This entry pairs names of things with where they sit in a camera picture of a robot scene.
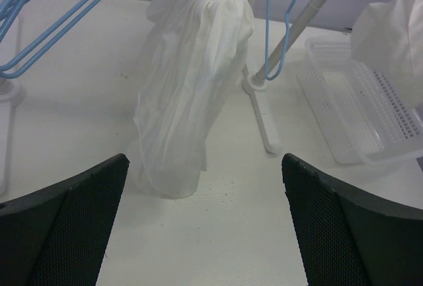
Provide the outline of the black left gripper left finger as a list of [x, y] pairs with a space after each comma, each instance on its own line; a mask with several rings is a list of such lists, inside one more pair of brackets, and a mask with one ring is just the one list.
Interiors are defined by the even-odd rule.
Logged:
[[1, 203], [1, 284], [95, 285], [129, 164], [118, 154]]

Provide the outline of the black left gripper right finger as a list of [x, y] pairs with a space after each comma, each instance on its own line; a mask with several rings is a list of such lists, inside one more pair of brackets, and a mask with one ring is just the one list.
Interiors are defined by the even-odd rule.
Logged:
[[282, 180], [308, 285], [421, 285], [422, 210], [330, 176], [293, 154]]

